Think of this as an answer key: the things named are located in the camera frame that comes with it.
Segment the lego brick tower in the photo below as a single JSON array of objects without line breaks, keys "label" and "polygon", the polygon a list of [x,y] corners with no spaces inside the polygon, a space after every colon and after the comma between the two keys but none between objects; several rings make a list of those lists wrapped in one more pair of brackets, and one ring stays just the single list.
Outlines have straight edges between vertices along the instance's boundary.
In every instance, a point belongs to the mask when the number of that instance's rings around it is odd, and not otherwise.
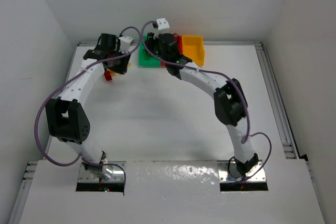
[{"label": "lego brick tower", "polygon": [[115,75],[116,75],[116,73],[114,71],[107,69],[104,73],[104,78],[105,78],[106,82],[110,82],[110,81],[113,80],[113,76],[115,76]]}]

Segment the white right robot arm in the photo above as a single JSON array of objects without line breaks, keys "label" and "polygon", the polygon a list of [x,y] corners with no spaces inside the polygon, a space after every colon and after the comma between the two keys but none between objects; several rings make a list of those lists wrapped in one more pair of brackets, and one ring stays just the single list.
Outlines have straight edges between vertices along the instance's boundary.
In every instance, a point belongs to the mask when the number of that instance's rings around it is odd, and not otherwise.
[{"label": "white right robot arm", "polygon": [[192,59],[180,53],[174,34],[156,36],[148,33],[142,43],[149,55],[165,63],[169,74],[193,84],[213,99],[215,115],[229,132],[236,169],[241,176],[246,176],[257,165],[258,155],[250,142],[247,101],[239,81],[200,68]]}]

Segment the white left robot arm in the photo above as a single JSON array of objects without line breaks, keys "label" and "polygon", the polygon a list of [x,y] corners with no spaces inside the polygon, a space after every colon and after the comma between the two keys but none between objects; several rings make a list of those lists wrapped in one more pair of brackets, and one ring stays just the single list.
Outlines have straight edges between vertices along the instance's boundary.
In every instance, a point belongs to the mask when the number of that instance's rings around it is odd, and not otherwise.
[{"label": "white left robot arm", "polygon": [[86,100],[95,83],[107,69],[124,74],[134,39],[101,34],[94,49],[89,49],[79,67],[79,76],[67,84],[63,92],[50,99],[45,106],[49,133],[66,143],[89,164],[100,164],[104,152],[89,139],[90,122],[85,113]]}]

